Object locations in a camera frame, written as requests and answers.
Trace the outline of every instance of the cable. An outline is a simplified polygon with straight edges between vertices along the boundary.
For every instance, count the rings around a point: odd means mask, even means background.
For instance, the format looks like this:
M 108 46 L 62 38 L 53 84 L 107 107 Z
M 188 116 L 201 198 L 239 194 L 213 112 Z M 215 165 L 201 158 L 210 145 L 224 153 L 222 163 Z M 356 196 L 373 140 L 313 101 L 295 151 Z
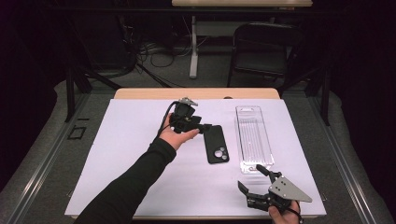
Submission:
M 168 117 L 169 111 L 171 110 L 172 106 L 173 106 L 173 105 L 177 105 L 177 104 L 178 104 L 178 101 L 174 101 L 174 102 L 172 102 L 172 104 L 170 104 L 170 105 L 168 106 L 168 108 L 166 109 L 165 115 L 163 116 L 163 122 L 161 122 L 161 126 L 160 126 L 160 128 L 158 129 L 157 136 L 155 136 L 154 140 L 157 139 L 157 138 L 160 136 L 160 134 L 163 132 L 163 130 L 164 130 L 165 128 L 167 128 L 168 126 L 171 125 L 171 123 L 169 123 L 168 125 L 166 125 L 165 127 L 163 127 L 163 125 L 165 124 L 166 118 Z

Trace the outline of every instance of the chair leg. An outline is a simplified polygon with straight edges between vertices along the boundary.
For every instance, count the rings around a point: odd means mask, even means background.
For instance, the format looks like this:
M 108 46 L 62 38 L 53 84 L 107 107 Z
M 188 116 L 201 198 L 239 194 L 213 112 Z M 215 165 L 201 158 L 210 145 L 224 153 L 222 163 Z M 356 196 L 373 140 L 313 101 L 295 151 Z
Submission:
M 230 65 L 230 70 L 228 71 L 228 78 L 227 78 L 227 88 L 230 87 L 231 84 L 231 76 L 233 75 L 233 66 Z

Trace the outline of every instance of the dark floor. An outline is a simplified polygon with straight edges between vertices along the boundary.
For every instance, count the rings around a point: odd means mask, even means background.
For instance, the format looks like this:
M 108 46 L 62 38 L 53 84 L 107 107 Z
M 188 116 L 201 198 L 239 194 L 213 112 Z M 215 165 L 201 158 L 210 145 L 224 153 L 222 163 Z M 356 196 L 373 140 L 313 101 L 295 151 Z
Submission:
M 144 65 L 156 75 L 183 87 L 225 87 L 230 61 L 229 50 L 228 43 L 219 45 L 219 42 L 206 40 L 200 47 L 196 79 L 189 78 L 191 59 L 189 56 L 176 57 L 172 62 L 172 59 L 166 55 L 155 54 L 152 63 L 146 60 Z M 164 62 L 172 63 L 165 68 L 154 66 Z M 112 80 L 123 87 L 161 87 L 139 69 Z M 69 123 L 64 123 L 67 111 L 65 84 L 61 83 L 56 87 L 58 102 L 51 118 L 19 170 L 0 194 L 0 223 L 73 222 L 71 217 L 64 216 L 64 210 L 100 127 L 108 102 L 114 95 L 113 90 L 99 81 L 92 79 L 91 83 L 93 85 L 91 94 L 77 92 L 77 114 Z M 277 84 L 270 79 L 255 76 L 235 76 L 232 83 L 235 87 L 272 87 Z M 318 116 L 318 99 L 305 97 L 304 86 L 305 83 L 302 82 L 291 88 L 285 92 L 283 99 L 290 111 L 319 192 L 326 199 L 323 203 L 328 213 L 325 217 L 309 219 L 305 223 L 394 223 L 382 198 L 371 187 L 349 142 L 340 101 L 331 94 L 329 110 L 331 126 L 327 127 Z M 67 139 L 74 127 L 86 128 L 82 139 Z M 342 149 L 341 163 L 339 154 L 334 152 L 334 148 Z M 356 189 L 361 189 L 358 191 L 358 196 L 355 195 Z M 357 206 L 359 202 L 366 202 L 366 205 L 361 204 L 365 208 L 359 208 Z M 263 223 L 262 220 L 182 222 Z M 134 223 L 155 222 L 135 221 Z M 181 221 L 161 223 L 181 223 Z

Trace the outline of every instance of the desk leg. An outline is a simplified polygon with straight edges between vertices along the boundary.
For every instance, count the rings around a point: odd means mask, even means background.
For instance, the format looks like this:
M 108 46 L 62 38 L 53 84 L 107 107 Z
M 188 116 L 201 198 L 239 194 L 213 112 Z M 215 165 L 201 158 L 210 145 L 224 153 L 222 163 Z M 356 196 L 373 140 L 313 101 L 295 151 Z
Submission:
M 197 29 L 195 16 L 192 16 L 191 22 L 191 65 L 190 65 L 190 78 L 197 78 L 197 67 L 198 67 L 198 50 L 197 50 Z

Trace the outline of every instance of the transparent plastic box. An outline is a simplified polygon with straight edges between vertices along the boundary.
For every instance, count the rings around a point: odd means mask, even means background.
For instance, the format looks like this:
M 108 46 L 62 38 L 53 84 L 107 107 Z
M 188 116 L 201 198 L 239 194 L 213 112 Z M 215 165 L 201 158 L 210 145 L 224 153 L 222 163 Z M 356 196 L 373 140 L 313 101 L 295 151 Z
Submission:
M 274 158 L 261 108 L 256 105 L 241 105 L 235 109 L 236 136 L 242 173 L 259 173 L 256 170 L 257 164 L 270 169 L 274 165 Z

